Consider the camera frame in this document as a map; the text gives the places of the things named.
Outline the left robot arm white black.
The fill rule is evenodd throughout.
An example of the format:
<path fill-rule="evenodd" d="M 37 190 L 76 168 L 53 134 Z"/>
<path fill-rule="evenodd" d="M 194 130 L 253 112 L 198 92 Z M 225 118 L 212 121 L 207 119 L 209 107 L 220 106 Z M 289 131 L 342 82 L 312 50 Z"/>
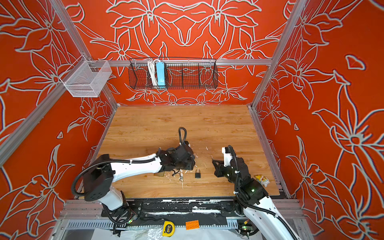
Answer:
<path fill-rule="evenodd" d="M 175 175 L 177 170 L 193 170 L 195 155 L 187 141 L 187 130 L 180 127 L 178 133 L 177 147 L 158 149 L 152 155 L 123 160 L 112 159 L 108 154 L 99 156 L 75 177 L 72 194 L 84 197 L 87 202 L 100 202 L 115 227 L 131 223 L 137 214 L 129 207 L 124 192 L 117 191 L 112 184 L 142 174 L 172 172 Z"/>

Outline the small black padlock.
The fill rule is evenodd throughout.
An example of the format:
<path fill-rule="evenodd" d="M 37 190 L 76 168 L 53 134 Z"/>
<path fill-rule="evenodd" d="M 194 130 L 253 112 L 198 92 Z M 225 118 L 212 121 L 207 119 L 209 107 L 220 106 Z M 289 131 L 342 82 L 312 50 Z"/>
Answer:
<path fill-rule="evenodd" d="M 195 178 L 200 179 L 201 178 L 201 171 L 199 169 L 196 169 L 195 171 Z"/>

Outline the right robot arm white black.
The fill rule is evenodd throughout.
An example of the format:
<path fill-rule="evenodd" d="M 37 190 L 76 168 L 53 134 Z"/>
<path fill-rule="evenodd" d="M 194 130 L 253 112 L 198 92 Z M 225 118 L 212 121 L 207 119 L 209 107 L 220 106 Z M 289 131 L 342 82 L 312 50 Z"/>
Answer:
<path fill-rule="evenodd" d="M 252 178 L 245 161 L 232 146 L 222 148 L 224 159 L 212 160 L 214 175 L 234 184 L 235 202 L 240 214 L 247 217 L 267 240 L 299 240 L 300 236 L 276 208 L 266 189 Z"/>

